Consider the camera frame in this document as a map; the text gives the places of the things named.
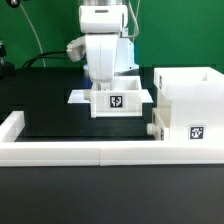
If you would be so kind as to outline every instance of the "white container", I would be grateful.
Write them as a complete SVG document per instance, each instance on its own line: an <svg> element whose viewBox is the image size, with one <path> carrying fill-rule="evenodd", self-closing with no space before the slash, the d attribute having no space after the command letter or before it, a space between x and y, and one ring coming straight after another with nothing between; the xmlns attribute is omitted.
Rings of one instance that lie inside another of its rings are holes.
<svg viewBox="0 0 224 224"><path fill-rule="evenodd" d="M139 76L114 77L110 91L90 91L91 117L142 116L142 103L152 103Z"/></svg>
<svg viewBox="0 0 224 224"><path fill-rule="evenodd" d="M148 134L157 140L220 140L224 76L209 67L155 68L157 108Z"/></svg>

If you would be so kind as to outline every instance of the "black tabletop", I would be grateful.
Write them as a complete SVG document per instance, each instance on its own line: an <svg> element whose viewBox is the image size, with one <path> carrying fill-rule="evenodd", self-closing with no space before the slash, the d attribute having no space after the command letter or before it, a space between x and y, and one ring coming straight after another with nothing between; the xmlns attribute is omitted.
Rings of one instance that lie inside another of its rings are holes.
<svg viewBox="0 0 224 224"><path fill-rule="evenodd" d="M142 68L143 88L152 90L153 69ZM82 68L30 68L0 80L0 120L13 110L25 112L26 127L17 141L142 140L151 122L152 105L143 104L142 117L95 118L89 104L68 104L73 89L88 89Z"/></svg>
<svg viewBox="0 0 224 224"><path fill-rule="evenodd" d="M150 71L141 78L151 91ZM0 81L1 120L25 111L18 141L148 138L148 112L91 119L88 106L66 103L72 89L89 85L76 69L18 70ZM102 131L111 125L115 132ZM224 166L0 168L0 224L74 223L223 224Z"/></svg>

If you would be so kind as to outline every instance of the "white platform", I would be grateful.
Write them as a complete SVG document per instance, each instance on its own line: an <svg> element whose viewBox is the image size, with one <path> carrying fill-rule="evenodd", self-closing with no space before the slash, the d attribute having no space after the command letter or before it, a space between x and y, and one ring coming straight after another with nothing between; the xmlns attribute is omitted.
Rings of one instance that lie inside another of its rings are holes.
<svg viewBox="0 0 224 224"><path fill-rule="evenodd" d="M5 124L11 122L9 132ZM220 142L13 142L23 127L23 112L14 112L0 126L0 166L111 166L159 164L223 164Z"/></svg>

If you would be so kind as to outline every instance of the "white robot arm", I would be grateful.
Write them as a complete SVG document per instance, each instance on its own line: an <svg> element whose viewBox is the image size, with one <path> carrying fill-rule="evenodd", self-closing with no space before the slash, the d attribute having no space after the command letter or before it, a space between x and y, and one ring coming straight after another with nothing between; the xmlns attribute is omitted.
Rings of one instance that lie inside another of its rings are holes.
<svg viewBox="0 0 224 224"><path fill-rule="evenodd" d="M98 90L110 89L115 72L138 69L134 47L122 31L128 24L128 9L122 1L84 1L79 8L80 28L84 38L68 45L72 61L80 60L85 46L89 76Z"/></svg>

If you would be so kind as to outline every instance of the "white bin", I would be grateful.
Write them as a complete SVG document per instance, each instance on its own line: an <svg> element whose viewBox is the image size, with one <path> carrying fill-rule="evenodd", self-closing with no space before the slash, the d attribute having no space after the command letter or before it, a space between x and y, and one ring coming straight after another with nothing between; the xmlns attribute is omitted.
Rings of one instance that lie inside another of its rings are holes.
<svg viewBox="0 0 224 224"><path fill-rule="evenodd" d="M224 76L209 67L155 68L157 108L148 134L157 140L220 140Z"/></svg>

